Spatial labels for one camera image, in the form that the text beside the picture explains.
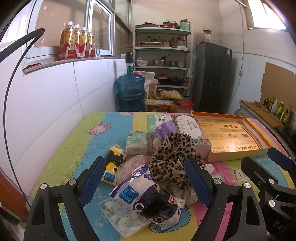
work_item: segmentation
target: orange box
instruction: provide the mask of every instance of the orange box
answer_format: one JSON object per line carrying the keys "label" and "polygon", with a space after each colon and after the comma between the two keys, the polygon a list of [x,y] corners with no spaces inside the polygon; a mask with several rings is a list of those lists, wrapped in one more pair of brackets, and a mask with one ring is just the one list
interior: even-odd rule
{"label": "orange box", "polygon": [[[209,128],[213,126],[211,125],[211,121],[238,121],[240,124],[240,126],[237,126],[237,129],[226,128],[227,131],[221,132],[217,132],[215,129],[206,130],[207,127],[202,125],[203,130],[212,144],[212,148],[207,157],[208,162],[240,160],[246,156],[262,156],[266,155],[268,149],[271,147],[264,136],[245,117],[206,112],[191,112],[191,114],[201,120],[201,125],[206,123],[203,122],[203,120],[208,120]],[[244,142],[239,141],[242,139],[233,139],[239,134],[245,135],[245,133],[248,133],[249,136],[246,137]],[[226,149],[216,150],[215,148],[220,147],[220,145],[221,147],[226,147]]]}

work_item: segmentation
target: power cord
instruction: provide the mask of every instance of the power cord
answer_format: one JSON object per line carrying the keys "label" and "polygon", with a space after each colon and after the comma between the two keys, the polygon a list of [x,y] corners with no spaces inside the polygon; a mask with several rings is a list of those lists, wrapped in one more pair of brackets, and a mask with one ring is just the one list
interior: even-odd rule
{"label": "power cord", "polygon": [[[239,9],[240,9],[240,12],[241,12],[241,16],[242,16],[242,63],[244,61],[244,19],[243,19],[243,15],[242,15],[242,8],[241,8],[241,5],[239,5]],[[234,96],[236,95],[237,93],[237,90],[239,88],[239,84],[240,84],[240,80],[241,80],[241,75],[239,75],[239,82],[237,84],[237,87],[234,91],[234,94],[232,95],[231,97],[231,100],[230,100],[230,104],[232,103],[233,99],[234,99]]]}
{"label": "power cord", "polygon": [[29,49],[43,35],[43,33],[44,33],[44,28],[40,28],[40,29],[34,30],[33,32],[25,35],[24,37],[22,37],[20,39],[18,39],[17,41],[15,41],[14,43],[12,43],[10,46],[8,46],[6,49],[4,49],[2,52],[0,52],[0,63],[1,63],[6,57],[8,57],[9,55],[11,55],[14,51],[16,51],[18,48],[20,48],[21,46],[23,46],[28,41],[30,41],[30,40],[33,39],[33,41],[25,49],[24,53],[20,57],[19,61],[17,62],[17,65],[15,66],[15,68],[14,68],[14,70],[12,72],[12,75],[11,75],[10,80],[8,82],[8,85],[7,85],[7,89],[6,89],[6,93],[5,93],[5,98],[4,98],[4,107],[3,107],[3,132],[4,132],[4,141],[5,141],[5,147],[6,147],[6,153],[7,153],[8,161],[9,161],[11,170],[13,172],[13,175],[15,177],[15,180],[17,182],[17,185],[18,185],[20,191],[22,192],[22,194],[23,194],[23,196],[24,196],[24,198],[25,198],[25,200],[28,203],[28,205],[29,205],[30,208],[31,208],[30,203],[28,202],[28,199],[27,199],[25,193],[23,192],[23,190],[22,190],[22,188],[20,186],[20,183],[19,183],[19,181],[17,179],[17,176],[15,174],[15,170],[13,168],[13,165],[12,165],[11,159],[10,159],[10,154],[9,154],[8,144],[7,144],[7,137],[6,137],[6,104],[7,104],[8,92],[9,92],[9,89],[10,89],[10,86],[11,86],[11,82],[12,82],[12,79],[13,79],[16,71],[17,71],[18,66],[22,62],[24,56],[27,54],[27,52],[29,51]]}

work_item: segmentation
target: wooden cutting board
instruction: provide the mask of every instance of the wooden cutting board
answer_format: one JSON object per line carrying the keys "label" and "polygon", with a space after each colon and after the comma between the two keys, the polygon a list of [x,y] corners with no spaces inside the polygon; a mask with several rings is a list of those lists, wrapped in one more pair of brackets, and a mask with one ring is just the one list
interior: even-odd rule
{"label": "wooden cutting board", "polygon": [[256,106],[255,104],[241,100],[241,103],[246,105],[248,108],[250,108],[252,111],[254,111],[258,116],[260,116],[267,124],[269,124],[273,129],[275,129],[277,126],[284,126],[278,118],[276,118],[273,114],[270,112],[265,112],[260,107]]}

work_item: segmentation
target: blue gripper pad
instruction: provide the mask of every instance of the blue gripper pad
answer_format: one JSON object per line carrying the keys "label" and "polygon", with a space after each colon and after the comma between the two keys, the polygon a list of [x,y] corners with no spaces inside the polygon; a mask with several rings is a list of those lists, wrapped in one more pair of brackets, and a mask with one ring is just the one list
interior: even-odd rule
{"label": "blue gripper pad", "polygon": [[206,207],[209,207],[213,193],[213,185],[211,183],[213,178],[207,170],[199,167],[193,157],[185,159],[184,169],[199,201]]}
{"label": "blue gripper pad", "polygon": [[293,169],[292,161],[289,157],[286,157],[283,153],[276,148],[271,147],[267,151],[268,157],[278,164],[285,171],[291,171]]}
{"label": "blue gripper pad", "polygon": [[91,202],[94,193],[101,181],[106,170],[106,161],[103,157],[98,156],[90,168],[83,175],[77,185],[78,193],[80,193],[79,204],[83,208],[85,204]]}

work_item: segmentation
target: pink plastic bag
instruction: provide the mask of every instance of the pink plastic bag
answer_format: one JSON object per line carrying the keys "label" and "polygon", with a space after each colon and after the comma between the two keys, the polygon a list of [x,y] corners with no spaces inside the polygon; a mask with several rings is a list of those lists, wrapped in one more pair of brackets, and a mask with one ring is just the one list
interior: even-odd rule
{"label": "pink plastic bag", "polygon": [[148,156],[137,155],[122,163],[117,171],[116,183],[119,185],[135,170],[143,164],[149,164],[150,159]]}

